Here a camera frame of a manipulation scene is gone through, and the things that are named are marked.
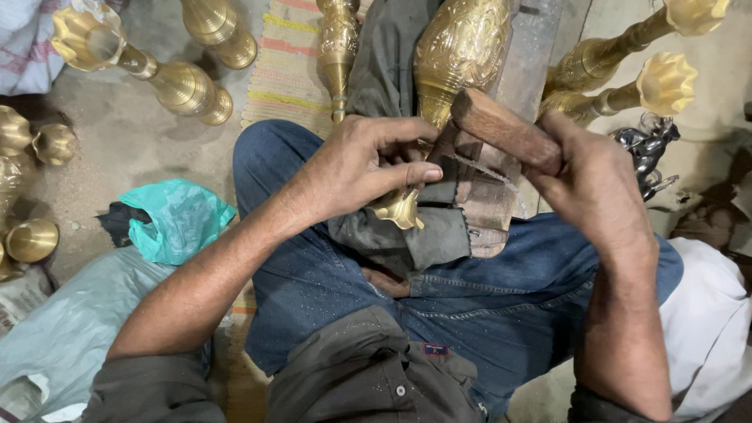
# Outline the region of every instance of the knee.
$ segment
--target knee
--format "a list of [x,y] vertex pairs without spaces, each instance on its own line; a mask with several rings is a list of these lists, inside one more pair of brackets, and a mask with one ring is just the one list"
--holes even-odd
[[235,142],[232,166],[253,168],[255,162],[274,150],[274,145],[279,144],[280,133],[290,124],[286,120],[261,120],[244,129]]
[[673,245],[656,234],[660,246],[658,272],[656,274],[656,293],[658,303],[663,304],[674,292],[684,275],[684,261]]

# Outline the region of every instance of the fingernail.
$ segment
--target fingernail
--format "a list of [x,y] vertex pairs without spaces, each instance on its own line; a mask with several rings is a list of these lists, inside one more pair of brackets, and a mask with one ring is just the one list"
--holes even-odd
[[443,173],[441,172],[441,170],[431,169],[426,171],[426,174],[423,175],[423,179],[425,179],[427,182],[438,181],[439,179],[441,179],[442,175]]

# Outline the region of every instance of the shirt sleeve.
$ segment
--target shirt sleeve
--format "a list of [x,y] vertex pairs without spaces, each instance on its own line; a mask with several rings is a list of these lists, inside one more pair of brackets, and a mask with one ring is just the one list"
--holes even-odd
[[225,423],[194,355],[123,358],[94,377],[82,423]]
[[572,394],[569,423],[655,423],[601,397],[583,385]]

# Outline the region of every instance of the man's left hand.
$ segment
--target man's left hand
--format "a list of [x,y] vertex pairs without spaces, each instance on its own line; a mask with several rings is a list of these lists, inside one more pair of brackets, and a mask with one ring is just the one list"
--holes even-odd
[[391,190],[438,181],[441,167],[419,160],[416,151],[397,154],[400,146],[419,138],[433,143],[437,136],[438,129],[419,117],[348,116],[278,199],[310,225],[354,212]]

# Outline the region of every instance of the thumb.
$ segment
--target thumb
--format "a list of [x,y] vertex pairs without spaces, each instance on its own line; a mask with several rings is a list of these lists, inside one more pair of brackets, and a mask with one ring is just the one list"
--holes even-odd
[[388,192],[408,185],[436,182],[444,177],[439,165],[428,162],[400,163],[374,172],[380,190]]

